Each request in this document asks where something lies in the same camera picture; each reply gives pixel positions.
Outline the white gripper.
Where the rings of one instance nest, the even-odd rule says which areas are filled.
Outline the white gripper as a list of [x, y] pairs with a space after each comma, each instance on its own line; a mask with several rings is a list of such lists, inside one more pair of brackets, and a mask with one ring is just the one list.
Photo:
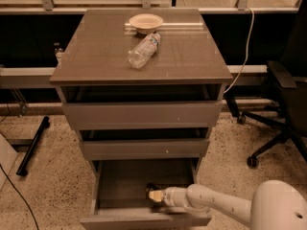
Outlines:
[[187, 189], [180, 187], [169, 187], [163, 190], [153, 190], [149, 192], [149, 199], [154, 202], [162, 202], [169, 207], [185, 208], [190, 205], [187, 198]]

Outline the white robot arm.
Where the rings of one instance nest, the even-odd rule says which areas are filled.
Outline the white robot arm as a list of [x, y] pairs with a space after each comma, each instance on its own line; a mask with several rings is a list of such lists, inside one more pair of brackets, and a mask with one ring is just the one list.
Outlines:
[[201, 212], [213, 208], [249, 230], [307, 230], [307, 203], [293, 186], [279, 180], [260, 184], [252, 200], [213, 191], [200, 184], [187, 188], [150, 186], [148, 198], [169, 207]]

